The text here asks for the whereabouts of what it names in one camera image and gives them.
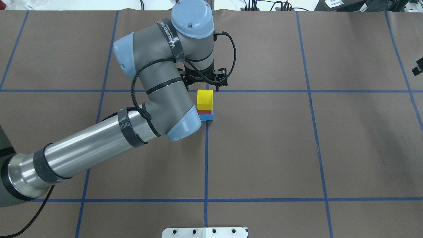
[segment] blue tape line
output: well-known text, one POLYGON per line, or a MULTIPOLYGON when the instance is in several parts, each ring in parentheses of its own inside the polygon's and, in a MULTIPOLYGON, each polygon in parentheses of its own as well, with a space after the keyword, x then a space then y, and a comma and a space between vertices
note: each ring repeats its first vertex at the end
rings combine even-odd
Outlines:
POLYGON ((19 31, 18 37, 16 38, 16 41, 15 41, 15 45, 13 46, 12 53, 10 54, 9 62, 7 63, 6 69, 3 74, 3 78, 0 83, 0 90, 3 88, 4 81, 6 80, 7 72, 9 71, 10 64, 12 63, 13 56, 15 55, 16 47, 18 46, 19 40, 21 39, 21 35, 24 30, 26 20, 28 19, 28 15, 29 15, 29 11, 27 11, 27 13, 25 14, 25 18, 24 18, 24 21, 22 22, 21 30, 19 31))
POLYGON ((204 202, 204 199, 86 199, 85 202, 204 202))
POLYGON ((74 92, 102 92, 101 89, 2 89, 1 92, 13 92, 13 93, 74 93, 74 92))
POLYGON ((407 90, 310 90, 312 93, 408 93, 407 90))
POLYGON ((209 209, 209 122, 206 122, 206 146, 204 160, 204 227, 208 227, 209 209))
MULTIPOLYGON (((0 92, 111 92, 111 93, 128 93, 129 89, 1 89, 0 92)), ((311 89, 312 93, 409 93, 408 90, 326 90, 326 89, 311 89)), ((136 89, 135 92, 146 92, 144 89, 136 89)), ((189 90, 190 93, 197 93, 197 90, 189 90)), ((281 90, 225 90, 221 89, 219 92, 223 93, 308 93, 308 90, 301 89, 281 89, 281 90)), ((423 93, 423 90, 412 90, 413 93, 423 93)))
MULTIPOLYGON (((105 89, 106 89, 107 75, 109 73, 109 64, 110 64, 110 58, 112 56, 112 48, 113 48, 113 42, 115 40, 115 33, 116 33, 116 25, 118 23, 118 16, 119 16, 119 11, 116 11, 115 24, 113 26, 112 38, 110 40, 109 55, 107 57, 107 65, 106 65, 106 70, 104 72, 102 94, 101 94, 101 97, 100 97, 99 110, 97 112, 96 123, 98 123, 100 121, 100 114, 101 114, 102 106, 103 106, 104 92, 105 92, 105 89)), ((78 223, 77 223, 77 229, 76 229, 76 232, 75 232, 75 238, 79 237, 79 231, 80 231, 80 228, 81 228, 81 221, 82 221, 82 213, 84 211, 85 197, 86 197, 86 194, 87 194, 87 187, 88 187, 89 178, 90 178, 90 169, 87 170, 87 174, 85 176, 84 191, 82 193, 82 201, 81 201, 80 213, 79 213, 79 216, 78 216, 78 223)))
POLYGON ((423 201, 423 197, 347 197, 328 198, 330 202, 353 202, 353 201, 423 201))
POLYGON ((324 202, 324 198, 210 198, 209 202, 324 202))
MULTIPOLYGON (((423 197, 346 197, 328 198, 329 202, 371 202, 371 201, 423 201, 423 197)), ((44 199, 35 199, 31 202, 43 202, 44 199)), ((82 199, 50 198, 49 202, 81 202, 82 199)), ((204 202, 202 198, 169 198, 169 199, 85 199, 87 202, 204 202)), ((207 202, 325 202, 325 198, 208 198, 207 202)))
POLYGON ((265 89, 251 89, 251 90, 227 90, 227 89, 219 89, 219 92, 222 93, 306 93, 307 90, 301 90, 301 89, 293 89, 293 90, 277 90, 277 89, 271 89, 271 90, 265 90, 265 89))
POLYGON ((404 66, 402 64, 401 57, 399 56, 398 49, 396 47, 394 35, 392 33, 391 24, 389 23, 389 17, 388 17, 388 12, 387 11, 385 11, 385 18, 386 18, 386 23, 388 24, 389 34, 391 35, 392 45, 394 46, 395 54, 397 55, 398 63, 400 65, 400 67, 401 67, 402 75, 404 77, 405 84, 407 85, 407 89, 408 89, 408 92, 410 94, 410 99, 411 99, 411 102, 413 103, 414 111, 416 112, 417 120, 419 121, 420 130, 423 133, 422 119, 420 118, 419 110, 417 109, 416 102, 414 101, 413 93, 411 92, 410 84, 408 82, 407 75, 405 74, 404 66))
POLYGON ((301 45, 302 63, 304 65, 304 74, 305 74, 305 81, 307 83, 308 100, 309 100, 309 103, 310 103, 311 119, 313 121, 314 137, 315 137, 315 140, 316 140, 317 150, 318 150, 318 153, 319 153, 320 177, 321 177, 321 183, 322 183, 322 187, 323 187, 323 195, 324 195, 324 198, 325 198, 324 203, 325 203, 325 206, 326 206, 327 223, 328 223, 328 228, 329 228, 329 235, 330 235, 331 238, 333 238, 332 221, 331 221, 331 218, 330 218, 329 202, 327 200, 326 182, 325 182, 325 179, 324 179, 323 163, 322 163, 322 160, 321 160, 319 136, 317 134, 316 118, 314 116, 313 100, 311 98, 310 81, 308 79, 307 63, 305 61, 304 44, 302 42, 301 24, 300 24, 300 21, 299 21, 298 12, 296 12, 296 15, 297 15, 299 42, 300 42, 300 45, 301 45))
POLYGON ((75 238, 79 237, 79 231, 81 228, 81 221, 82 221, 82 213, 84 211, 84 205, 85 205, 85 196, 87 194, 87 187, 88 187, 88 179, 90 177, 90 169, 87 170, 87 174, 85 176, 85 183, 84 183, 84 191, 82 192, 82 199, 81 199, 81 207, 80 207, 80 212, 78 215, 78 222, 77 222, 77 229, 75 231, 75 238))
MULTIPOLYGON (((37 198, 31 202, 44 202, 44 198, 37 198)), ((48 202, 81 202, 81 199, 49 198, 48 202)))

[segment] white metal plate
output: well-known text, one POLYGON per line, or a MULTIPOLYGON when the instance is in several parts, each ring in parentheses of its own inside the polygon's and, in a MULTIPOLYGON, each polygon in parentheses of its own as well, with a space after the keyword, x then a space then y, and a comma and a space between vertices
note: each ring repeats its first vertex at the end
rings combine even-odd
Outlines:
POLYGON ((162 233, 162 238, 248 238, 248 228, 243 228, 243 227, 166 228, 162 233))

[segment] blue block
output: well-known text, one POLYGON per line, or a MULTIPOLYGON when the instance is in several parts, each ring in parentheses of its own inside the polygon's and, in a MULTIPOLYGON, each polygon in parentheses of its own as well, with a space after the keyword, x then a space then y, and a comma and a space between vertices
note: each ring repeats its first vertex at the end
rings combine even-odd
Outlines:
POLYGON ((211 115, 207 114, 199 114, 201 121, 213 121, 214 112, 211 111, 211 115))

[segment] black cable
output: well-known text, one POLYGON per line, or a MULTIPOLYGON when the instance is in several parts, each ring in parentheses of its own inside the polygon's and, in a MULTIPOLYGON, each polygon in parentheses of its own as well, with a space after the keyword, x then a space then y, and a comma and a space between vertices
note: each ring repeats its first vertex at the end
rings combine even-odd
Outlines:
POLYGON ((396 10, 397 10, 397 8, 398 8, 398 6, 399 6, 399 4, 400 4, 400 1, 395 1, 395 3, 396 3, 396 5, 395 5, 395 10, 394 10, 394 12, 396 12, 396 10))
POLYGON ((276 3, 275 1, 268 1, 268 0, 257 0, 257 1, 260 1, 260 2, 268 2, 268 3, 276 3))
MULTIPOLYGON (((127 110, 127 111, 137 111, 137 108, 136 108, 136 107, 131 107, 131 108, 126 108, 126 110, 127 110)), ((114 112, 114 113, 112 113, 111 115, 109 115, 109 116, 107 116, 106 118, 104 118, 103 120, 101 120, 100 122, 105 121, 105 120, 107 120, 107 119, 109 119, 109 118, 111 118, 111 117, 114 117, 114 116, 116 116, 117 114, 118 114, 118 112, 114 112)))
POLYGON ((138 76, 140 75, 141 71, 145 70, 147 67, 149 67, 149 66, 151 66, 153 64, 160 63, 160 62, 166 62, 166 61, 175 61, 175 57, 169 57, 169 58, 163 58, 163 59, 154 60, 154 61, 152 61, 152 62, 144 65, 143 67, 141 67, 137 71, 137 73, 134 75, 134 78, 132 79, 132 84, 131 84, 131 98, 132 98, 132 102, 134 103, 134 106, 137 109, 137 111, 146 120, 151 120, 151 115, 145 109, 142 109, 138 105, 137 98, 135 97, 135 84, 137 83, 137 79, 138 79, 138 76))
POLYGON ((28 222, 28 224, 19 232, 12 234, 12 235, 3 235, 0 236, 0 238, 13 238, 13 237, 17 237, 19 235, 21 235, 24 231, 26 231, 26 229, 28 229, 30 227, 30 225, 32 225, 32 223, 35 221, 35 219, 37 219, 38 215, 40 215, 41 211, 43 210, 44 206, 47 203, 47 200, 49 199, 50 195, 52 194, 54 189, 54 185, 51 186, 49 192, 47 193, 46 198, 44 198, 43 204, 41 204, 41 207, 38 209, 37 213, 35 213, 34 217, 28 222))
MULTIPOLYGON (((229 73, 224 77, 224 78, 222 78, 221 80, 219 80, 219 81, 212 81, 212 80, 210 80, 210 79, 208 79, 206 76, 204 76, 204 74, 203 73, 201 73, 199 70, 198 70, 198 68, 191 62, 191 61, 189 61, 189 60, 187 60, 187 59, 185 59, 185 62, 187 62, 189 65, 191 65, 191 67, 203 78, 203 80, 205 81, 205 82, 207 82, 207 83, 209 83, 209 84, 211 84, 211 85, 216 85, 216 84, 218 84, 218 83, 220 83, 220 82, 222 82, 222 81, 224 81, 224 80, 226 80, 230 75, 231 75, 231 73, 232 73, 232 71, 233 71, 233 69, 234 69, 234 67, 235 67, 235 62, 236 62, 236 48, 235 48, 235 43, 234 43, 234 41, 233 41, 233 39, 232 39, 232 37, 229 35, 229 33, 227 33, 227 32, 224 32, 224 31, 222 31, 222 33, 221 33, 222 35, 225 35, 225 36, 227 36, 229 39, 230 39, 230 41, 231 41, 231 43, 232 43, 232 47, 233 47, 233 63, 232 63, 232 68, 231 68, 231 70, 229 71, 229 73)), ((138 105, 138 102, 137 102, 137 98, 136 98, 136 96, 135 96, 135 84, 137 83, 137 79, 138 79, 138 76, 140 75, 140 73, 143 71, 143 70, 145 70, 147 67, 149 67, 149 66, 151 66, 151 65, 153 65, 153 64, 156 64, 156 63, 159 63, 159 62, 166 62, 166 61, 175 61, 175 57, 168 57, 168 58, 162 58, 162 59, 158 59, 158 60, 154 60, 154 61, 152 61, 152 62, 150 62, 150 63, 148 63, 148 64, 146 64, 146 65, 144 65, 143 67, 141 67, 138 71, 137 71, 137 73, 134 75, 134 77, 133 77, 133 79, 132 79, 132 84, 131 84, 131 98, 132 98, 132 102, 134 103, 134 106, 135 106, 135 109, 141 114, 141 116, 144 118, 144 119, 146 119, 146 120, 151 120, 151 115, 145 110, 145 109, 142 109, 142 108, 140 108, 140 106, 138 105)))
POLYGON ((236 48, 235 48, 235 43, 233 42, 233 39, 232 39, 231 35, 229 35, 229 33, 222 31, 222 35, 227 36, 231 40, 232 47, 233 47, 233 63, 232 63, 232 68, 231 68, 231 70, 229 71, 229 73, 224 78, 222 78, 219 81, 212 81, 212 80, 208 79, 206 76, 204 76, 204 74, 201 73, 198 70, 198 68, 195 67, 195 65, 191 61, 185 60, 185 62, 187 62, 203 78, 204 81, 206 81, 207 83, 209 83, 211 85, 216 85, 216 84, 218 84, 218 83, 226 80, 231 75, 231 73, 233 71, 233 68, 235 67, 235 62, 236 62, 236 48))
POLYGON ((270 8, 270 11, 272 11, 273 10, 273 7, 275 6, 275 4, 276 3, 280 3, 280 8, 282 8, 282 4, 283 4, 283 2, 281 2, 281 1, 277 1, 277 2, 273 2, 273 5, 272 5, 272 7, 270 8))
POLYGON ((289 10, 291 10, 291 9, 302 9, 302 10, 309 11, 309 10, 307 10, 307 9, 305 9, 305 8, 288 8, 288 9, 286 9, 286 11, 289 11, 289 10))
POLYGON ((285 9, 288 8, 288 1, 286 1, 283 5, 283 7, 280 8, 281 11, 285 11, 285 9))

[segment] light blue joint cap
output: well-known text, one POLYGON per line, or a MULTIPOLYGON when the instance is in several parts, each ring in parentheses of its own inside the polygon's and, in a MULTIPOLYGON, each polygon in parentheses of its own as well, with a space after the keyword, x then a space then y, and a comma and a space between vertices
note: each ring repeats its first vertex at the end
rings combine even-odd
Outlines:
POLYGON ((179 122, 166 134, 170 141, 178 141, 194 132, 201 126, 200 117, 198 116, 195 105, 183 116, 179 122))
POLYGON ((170 19, 180 33, 191 38, 203 39, 214 31, 212 9, 204 0, 179 0, 170 19))
POLYGON ((115 54, 118 63, 122 70, 128 77, 134 77, 135 63, 134 63, 134 33, 124 36, 113 44, 113 53, 115 54))

